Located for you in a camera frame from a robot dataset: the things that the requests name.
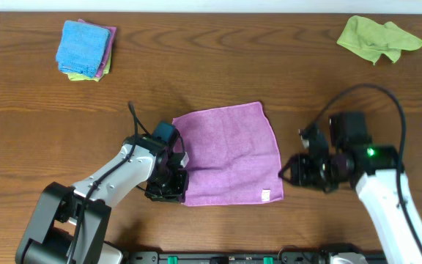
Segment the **pink-purple microfiber cloth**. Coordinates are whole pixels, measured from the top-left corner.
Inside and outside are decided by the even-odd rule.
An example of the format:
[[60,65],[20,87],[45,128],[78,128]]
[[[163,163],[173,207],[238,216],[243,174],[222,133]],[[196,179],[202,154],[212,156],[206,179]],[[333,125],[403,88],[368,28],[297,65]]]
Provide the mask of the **pink-purple microfiber cloth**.
[[189,161],[183,204],[257,205],[280,201],[284,185],[275,134],[259,102],[175,117]]

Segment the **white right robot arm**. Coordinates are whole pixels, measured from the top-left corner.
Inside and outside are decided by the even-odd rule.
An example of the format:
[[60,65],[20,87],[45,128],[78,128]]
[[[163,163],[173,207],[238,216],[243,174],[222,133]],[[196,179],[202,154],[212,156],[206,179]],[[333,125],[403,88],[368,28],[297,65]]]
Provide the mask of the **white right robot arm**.
[[363,113],[329,118],[330,138],[316,123],[299,132],[305,152],[279,172],[292,186],[332,193],[348,183],[367,210],[388,263],[422,263],[422,221],[404,164],[392,145],[374,144]]

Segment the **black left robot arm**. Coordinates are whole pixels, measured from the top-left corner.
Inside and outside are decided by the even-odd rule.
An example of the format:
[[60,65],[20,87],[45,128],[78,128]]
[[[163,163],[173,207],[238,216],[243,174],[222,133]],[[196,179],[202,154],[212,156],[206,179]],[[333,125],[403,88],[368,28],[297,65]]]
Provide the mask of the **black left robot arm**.
[[176,153],[178,129],[160,122],[152,133],[127,137],[119,153],[71,186],[53,182],[40,195],[15,253],[17,263],[123,263],[121,249],[105,240],[111,211],[146,183],[154,202],[185,200],[188,155]]

